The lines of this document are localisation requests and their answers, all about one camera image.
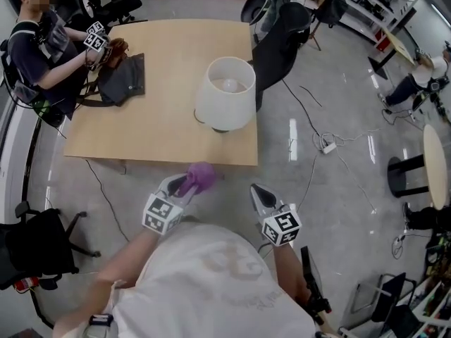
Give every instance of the gray floor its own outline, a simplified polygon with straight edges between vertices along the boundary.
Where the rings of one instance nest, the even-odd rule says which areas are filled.
[[[238,20],[244,3],[243,0],[143,2],[143,7],[136,13],[138,18],[227,20]],[[404,154],[412,157],[421,152],[421,131],[406,120],[398,119],[391,126],[382,118],[382,105],[376,93],[387,92],[393,85],[380,77],[370,76],[367,56],[377,55],[367,41],[340,26],[333,29],[321,26],[317,39],[323,51],[316,50],[311,42],[302,47],[285,81],[304,103],[317,130],[345,138],[363,134],[338,149],[350,171],[339,159],[337,151],[317,156],[314,176],[299,211],[303,226],[295,248],[299,250],[301,246],[309,246],[321,274],[324,294],[333,309],[330,322],[338,326],[352,290],[359,281],[381,273],[403,271],[411,278],[421,277],[427,239],[406,238],[401,259],[396,261],[392,257],[391,243],[402,232],[404,221],[402,201],[390,194],[385,178],[390,157],[402,158]],[[395,84],[406,71],[403,62],[396,58],[391,60],[388,70]],[[323,108],[299,85],[309,89]],[[449,129],[440,122],[432,105],[425,104],[423,111],[425,115],[419,114],[416,124],[432,123],[447,146]],[[290,140],[290,121],[297,126],[295,141]],[[267,184],[282,193],[287,202],[297,205],[306,192],[312,164],[318,154],[312,143],[313,131],[302,107],[282,83],[265,92],[263,108],[258,114],[258,128],[259,166],[223,168],[220,171],[224,179],[196,198],[190,206],[190,213],[204,222],[240,232],[255,246],[260,245],[260,238],[254,228],[249,185],[252,182]],[[63,132],[69,129],[70,122],[66,122]],[[377,129],[380,130],[369,133],[369,136],[366,133]],[[79,304],[94,273],[125,243],[87,163],[79,158],[63,157],[65,142],[57,134],[49,126],[42,128],[32,164],[30,202],[37,209],[50,204],[61,208],[65,215],[64,224],[78,211],[87,211],[88,217],[79,222],[74,232],[74,242],[100,250],[102,257],[85,259],[75,254],[81,274],[66,275],[55,292],[39,292],[42,308],[52,320]],[[292,158],[297,154],[297,160],[290,159],[290,154]],[[91,164],[129,238],[141,229],[142,209],[149,194],[163,178],[185,169],[180,165],[129,163],[124,175],[121,167],[114,164]],[[423,183],[421,172],[409,175],[409,186]],[[427,194],[414,196],[409,201],[412,208],[423,208],[430,203]],[[271,254],[266,261],[273,269]],[[15,301],[12,308],[2,307],[4,296]],[[0,311],[4,313],[0,314],[0,337],[29,326],[48,336],[49,331],[38,324],[36,318],[23,320],[20,310],[26,306],[30,311],[31,302],[28,297],[20,298],[22,300],[18,303],[14,292],[0,293]]]

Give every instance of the dark t-shirt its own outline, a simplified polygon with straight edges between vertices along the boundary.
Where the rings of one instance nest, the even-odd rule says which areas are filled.
[[[67,63],[79,54],[63,28],[64,22],[54,11],[47,11],[42,18],[49,19],[51,26],[45,42],[48,58],[29,34],[14,35],[8,46],[11,59],[25,79],[33,85],[37,84],[48,70]],[[76,98],[80,95],[86,77],[87,69],[83,66],[54,87],[39,89],[50,104],[57,103],[55,106],[72,118]]]

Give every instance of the purple glove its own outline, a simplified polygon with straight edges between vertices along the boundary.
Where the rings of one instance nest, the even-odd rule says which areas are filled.
[[[186,181],[178,190],[178,196],[184,196],[192,186],[197,185],[196,194],[210,188],[216,181],[216,173],[212,164],[201,161],[190,165],[187,171]]]

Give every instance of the office chair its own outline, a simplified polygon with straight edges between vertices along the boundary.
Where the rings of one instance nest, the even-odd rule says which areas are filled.
[[[86,216],[80,212],[70,222],[65,231],[59,218],[59,209],[47,209],[40,213],[30,209],[27,201],[16,207],[16,217],[20,223],[0,224],[0,290],[5,290],[15,282],[27,277],[55,275],[53,278],[39,279],[42,289],[53,290],[64,273],[77,274],[72,250],[93,258],[100,257],[98,251],[87,251],[69,241],[79,218]],[[30,290],[37,315],[44,324],[53,325],[42,315],[34,291]]]
[[[263,91],[280,82],[291,71],[297,49],[309,38],[310,14],[299,3],[280,7],[279,19],[252,50],[256,75],[256,108],[261,108]]]
[[[392,277],[392,279],[382,284],[384,277]],[[407,304],[397,306],[397,302],[400,300],[402,288],[404,287],[405,282],[412,284],[412,292],[410,293]],[[357,297],[362,286],[374,290],[375,293],[370,303],[356,308]],[[375,323],[383,323],[379,335],[383,334],[386,327],[388,327],[393,331],[397,338],[410,338],[422,324],[418,321],[418,319],[416,319],[409,307],[412,302],[415,289],[416,281],[407,279],[406,273],[396,276],[391,274],[382,274],[379,277],[377,287],[365,283],[358,284],[352,300],[350,313],[355,314],[369,309],[372,310],[372,314],[369,318],[361,320],[357,324],[353,324],[351,327],[346,327],[346,329],[351,330],[356,326],[371,320]]]
[[[88,0],[88,4],[94,14],[92,18],[95,21],[100,21],[103,26],[117,20],[120,24],[134,21],[135,17],[131,16],[130,12],[142,6],[141,0],[111,0],[105,6],[101,5],[101,0]],[[91,18],[86,9],[83,9],[83,13],[87,18]]]

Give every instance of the white lamp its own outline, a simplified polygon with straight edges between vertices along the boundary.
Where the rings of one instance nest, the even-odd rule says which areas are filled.
[[[244,127],[255,114],[255,72],[246,61],[218,58],[206,70],[197,91],[199,122],[226,132]]]

